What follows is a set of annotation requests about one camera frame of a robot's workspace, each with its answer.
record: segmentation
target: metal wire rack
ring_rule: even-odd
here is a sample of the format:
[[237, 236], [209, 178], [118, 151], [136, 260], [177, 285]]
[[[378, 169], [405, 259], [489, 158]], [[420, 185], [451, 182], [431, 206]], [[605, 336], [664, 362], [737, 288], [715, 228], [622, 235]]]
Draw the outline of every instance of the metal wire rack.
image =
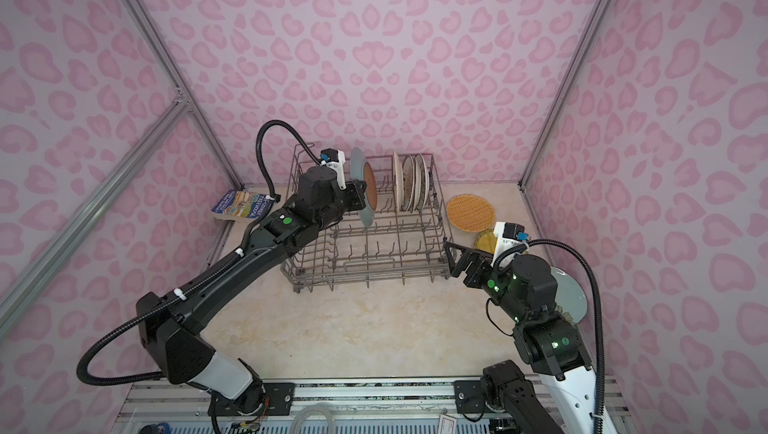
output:
[[[428, 166], [428, 201], [423, 209], [401, 212], [395, 209], [394, 175], [390, 155], [367, 156], [376, 176], [378, 204], [373, 225], [365, 227], [356, 212], [351, 212], [336, 226], [325, 229], [314, 242], [297, 255], [283, 261], [280, 270], [295, 292], [307, 287], [329, 286], [385, 279], [429, 276], [448, 278], [448, 264], [442, 243], [452, 240], [446, 222], [445, 201], [435, 168], [435, 158], [422, 154]], [[349, 176], [349, 162], [344, 170]], [[298, 189], [302, 173], [314, 163], [297, 145], [288, 185], [288, 195]]]

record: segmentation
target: pink leopard print wall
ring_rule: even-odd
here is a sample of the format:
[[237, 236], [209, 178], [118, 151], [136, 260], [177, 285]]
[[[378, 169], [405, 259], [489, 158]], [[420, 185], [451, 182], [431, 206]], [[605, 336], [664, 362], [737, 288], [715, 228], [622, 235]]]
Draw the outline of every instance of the pink leopard print wall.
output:
[[172, 95], [119, 0], [2, 1], [0, 299]]
[[[144, 0], [248, 182], [260, 125], [518, 179], [594, 0]], [[295, 145], [275, 129], [270, 174]]]
[[768, 431], [768, 0], [619, 0], [533, 193], [640, 431]]
[[[182, 119], [67, 266], [0, 345], [0, 431], [109, 429], [126, 386], [86, 386], [74, 368], [92, 343], [200, 273], [228, 186], [207, 144]], [[132, 330], [92, 363], [99, 376], [157, 370]]]

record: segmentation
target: book cover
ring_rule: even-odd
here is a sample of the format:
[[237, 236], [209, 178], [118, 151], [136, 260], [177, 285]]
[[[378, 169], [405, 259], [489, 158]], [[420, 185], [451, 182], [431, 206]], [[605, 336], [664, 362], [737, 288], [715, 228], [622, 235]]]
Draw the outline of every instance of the book cover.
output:
[[255, 219], [267, 205], [266, 197], [257, 192], [229, 190], [210, 211], [218, 219]]

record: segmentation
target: marble surface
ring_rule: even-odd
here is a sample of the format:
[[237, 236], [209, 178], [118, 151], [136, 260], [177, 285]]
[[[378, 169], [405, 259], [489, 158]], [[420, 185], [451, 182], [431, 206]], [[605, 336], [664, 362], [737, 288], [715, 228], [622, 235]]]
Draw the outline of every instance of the marble surface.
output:
[[[515, 184], [444, 184], [446, 199], [472, 193], [487, 199], [498, 220], [533, 222]], [[224, 252], [236, 247], [247, 223], [238, 222]], [[475, 235], [452, 229], [454, 242]], [[485, 317], [483, 291], [459, 279], [428, 277], [318, 287], [296, 294], [279, 267], [264, 274], [216, 314], [203, 337], [264, 378], [479, 375], [506, 359], [524, 372], [511, 337]], [[514, 322], [491, 305], [507, 332]]]

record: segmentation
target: white plate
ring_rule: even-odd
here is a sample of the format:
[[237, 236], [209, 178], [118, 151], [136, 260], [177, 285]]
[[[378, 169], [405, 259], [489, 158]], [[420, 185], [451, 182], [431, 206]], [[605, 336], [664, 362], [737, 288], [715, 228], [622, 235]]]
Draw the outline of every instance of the white plate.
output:
[[418, 209], [421, 210], [429, 203], [429, 167], [427, 166], [427, 161], [424, 159], [424, 156], [419, 154], [416, 158], [419, 160], [422, 168], [420, 170], [422, 196], [418, 204]]
[[422, 169], [422, 161], [418, 160], [420, 154], [413, 156], [413, 203], [409, 212], [414, 212], [420, 209], [422, 203], [422, 177], [424, 176], [424, 169]]
[[396, 152], [392, 153], [392, 176], [395, 177], [395, 212], [398, 212], [402, 206], [402, 164]]
[[410, 211], [413, 206], [413, 194], [416, 190], [416, 183], [414, 182], [416, 170], [414, 168], [413, 156], [406, 156], [402, 162], [402, 211]]

